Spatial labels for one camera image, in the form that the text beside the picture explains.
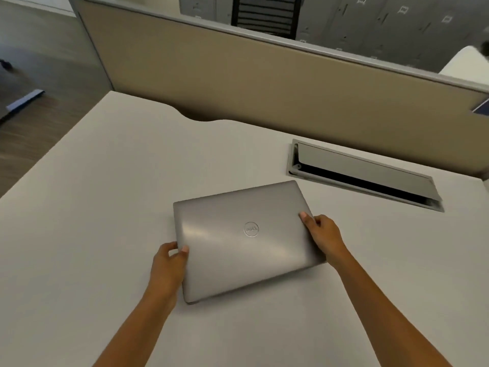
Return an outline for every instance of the silver laptop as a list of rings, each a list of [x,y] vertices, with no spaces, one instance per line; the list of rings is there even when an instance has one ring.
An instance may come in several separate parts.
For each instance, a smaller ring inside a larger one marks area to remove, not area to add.
[[[326,261],[299,218],[310,210],[295,180],[175,202],[173,211],[178,247],[190,247],[187,303]]]

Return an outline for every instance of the forearm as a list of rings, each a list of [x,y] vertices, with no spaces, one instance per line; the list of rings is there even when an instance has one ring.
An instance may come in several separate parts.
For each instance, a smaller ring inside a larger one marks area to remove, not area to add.
[[[450,366],[388,300],[349,252],[341,255],[334,267],[382,367]]]
[[[145,294],[93,367],[144,367],[171,309],[162,296]]]

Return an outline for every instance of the circular logo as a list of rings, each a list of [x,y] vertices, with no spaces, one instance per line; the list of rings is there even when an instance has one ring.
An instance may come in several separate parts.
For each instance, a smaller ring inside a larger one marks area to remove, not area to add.
[[[248,237],[254,237],[258,234],[258,231],[260,229],[258,228],[258,225],[256,225],[255,222],[248,222],[244,225],[244,233]]]

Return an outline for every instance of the person's left hand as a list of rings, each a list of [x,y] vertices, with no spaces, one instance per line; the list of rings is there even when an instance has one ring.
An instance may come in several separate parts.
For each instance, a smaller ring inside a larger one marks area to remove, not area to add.
[[[145,296],[157,296],[168,302],[170,310],[176,305],[176,293],[185,276],[189,248],[183,246],[172,256],[169,251],[176,249],[176,242],[161,245],[153,258],[150,281]]]

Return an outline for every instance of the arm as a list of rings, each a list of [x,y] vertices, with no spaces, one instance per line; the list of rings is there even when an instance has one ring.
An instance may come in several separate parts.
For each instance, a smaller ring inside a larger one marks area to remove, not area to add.
[[[119,328],[93,367],[144,367],[163,324],[176,304],[185,274],[188,247],[175,255],[176,242],[162,245],[153,259],[150,281],[141,301]]]
[[[300,217],[338,272],[382,367],[450,367],[436,348],[382,293],[346,248],[341,233],[324,215]]]

